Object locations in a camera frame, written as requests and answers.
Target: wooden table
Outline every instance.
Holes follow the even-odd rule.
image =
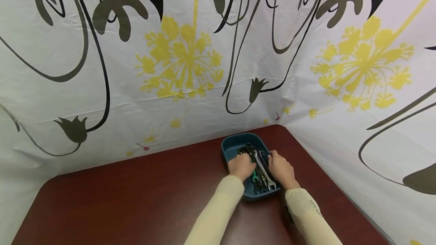
[[[388,244],[286,128],[253,130],[295,167],[344,245]],[[39,191],[13,245],[181,245],[226,176],[223,138],[57,176]],[[282,195],[242,202],[223,245],[304,244]]]

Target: patterned backdrop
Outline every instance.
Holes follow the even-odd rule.
[[[433,245],[435,6],[0,0],[2,244],[53,176],[280,124],[389,240]]]

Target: blue bin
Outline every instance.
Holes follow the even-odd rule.
[[[239,133],[235,135],[231,135],[226,137],[221,143],[221,149],[223,150],[224,158],[226,162],[229,162],[233,158],[238,155],[238,149],[244,147],[247,143],[252,144],[257,150],[263,150],[266,153],[269,153],[267,147],[262,142],[260,137],[255,135],[254,133]],[[276,182],[277,188],[272,191],[268,191],[262,194],[256,195],[254,193],[254,184],[251,181],[251,177],[249,177],[244,182],[244,196],[243,199],[248,202],[253,202],[255,200],[260,200],[265,197],[271,196],[274,193],[277,193],[281,189],[281,185]]]

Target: combination wrench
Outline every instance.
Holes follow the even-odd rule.
[[[268,188],[269,191],[275,190],[277,188],[277,185],[275,182],[273,182],[270,177],[268,176],[265,168],[263,167],[263,161],[261,161],[259,154],[257,152],[257,150],[254,150],[254,157],[256,159],[256,163],[260,168],[260,171],[263,173],[263,176],[265,177],[265,181],[266,181],[266,187]]]

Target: cream long-sleeve shirt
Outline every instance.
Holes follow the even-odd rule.
[[[231,175],[225,177],[198,217],[184,245],[219,245],[243,193],[241,180]],[[322,217],[315,200],[305,189],[288,190],[285,198],[290,214],[307,245],[342,245]]]

